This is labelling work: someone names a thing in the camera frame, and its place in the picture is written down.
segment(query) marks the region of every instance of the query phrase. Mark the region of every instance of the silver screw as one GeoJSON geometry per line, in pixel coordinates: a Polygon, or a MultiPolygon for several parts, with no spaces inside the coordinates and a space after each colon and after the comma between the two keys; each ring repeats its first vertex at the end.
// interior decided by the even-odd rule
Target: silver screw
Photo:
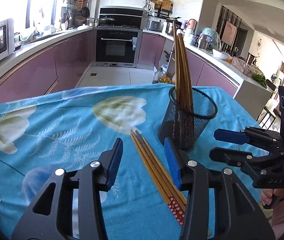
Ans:
{"type": "Polygon", "coordinates": [[[187,165],[189,165],[190,167],[195,167],[196,165],[198,165],[198,163],[194,160],[189,160],[187,162],[187,165]]]}
{"type": "Polygon", "coordinates": [[[61,175],[63,175],[64,174],[64,170],[63,169],[57,169],[56,171],[55,171],[55,175],[57,175],[57,176],[61,176],[61,175]]]}
{"type": "Polygon", "coordinates": [[[225,169],[223,170],[223,172],[224,172],[224,174],[226,174],[226,175],[231,175],[231,174],[232,174],[232,170],[229,169],[229,168],[225,168],[225,169]]]}
{"type": "Polygon", "coordinates": [[[98,161],[93,161],[93,162],[90,163],[90,166],[92,168],[96,168],[96,167],[100,166],[100,163],[98,161]]]}

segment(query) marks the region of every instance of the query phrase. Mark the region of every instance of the wire mesh basket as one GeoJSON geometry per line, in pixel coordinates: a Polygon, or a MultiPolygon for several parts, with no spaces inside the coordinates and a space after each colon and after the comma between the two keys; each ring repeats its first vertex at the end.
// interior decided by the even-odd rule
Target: wire mesh basket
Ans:
{"type": "Polygon", "coordinates": [[[175,87],[169,91],[170,102],[158,129],[158,138],[164,144],[165,138],[172,139],[177,149],[189,150],[209,121],[218,113],[215,102],[203,92],[192,88],[192,111],[180,108],[175,100],[175,87]]]}

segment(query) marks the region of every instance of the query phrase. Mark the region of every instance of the wooden cutting board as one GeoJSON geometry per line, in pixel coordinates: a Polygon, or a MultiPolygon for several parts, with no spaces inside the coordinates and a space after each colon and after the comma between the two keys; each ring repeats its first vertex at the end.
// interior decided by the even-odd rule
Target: wooden cutting board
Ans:
{"type": "Polygon", "coordinates": [[[171,11],[172,10],[172,1],[170,1],[170,0],[163,0],[162,1],[162,9],[171,11]]]}

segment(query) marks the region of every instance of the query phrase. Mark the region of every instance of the human hand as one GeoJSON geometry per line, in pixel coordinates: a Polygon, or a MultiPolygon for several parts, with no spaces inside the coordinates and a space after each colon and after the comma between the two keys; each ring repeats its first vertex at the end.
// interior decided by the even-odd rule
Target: human hand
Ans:
{"type": "Polygon", "coordinates": [[[261,189],[261,203],[262,205],[270,205],[272,202],[272,196],[279,196],[280,198],[284,198],[284,188],[263,188],[261,189]]]}

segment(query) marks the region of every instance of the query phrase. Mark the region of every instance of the oven handle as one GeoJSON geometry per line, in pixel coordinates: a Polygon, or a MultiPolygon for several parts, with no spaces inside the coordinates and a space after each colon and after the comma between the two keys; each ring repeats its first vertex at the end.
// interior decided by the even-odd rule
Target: oven handle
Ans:
{"type": "Polygon", "coordinates": [[[130,41],[133,42],[133,40],[121,40],[121,39],[105,39],[105,38],[101,38],[102,41],[130,41]]]}

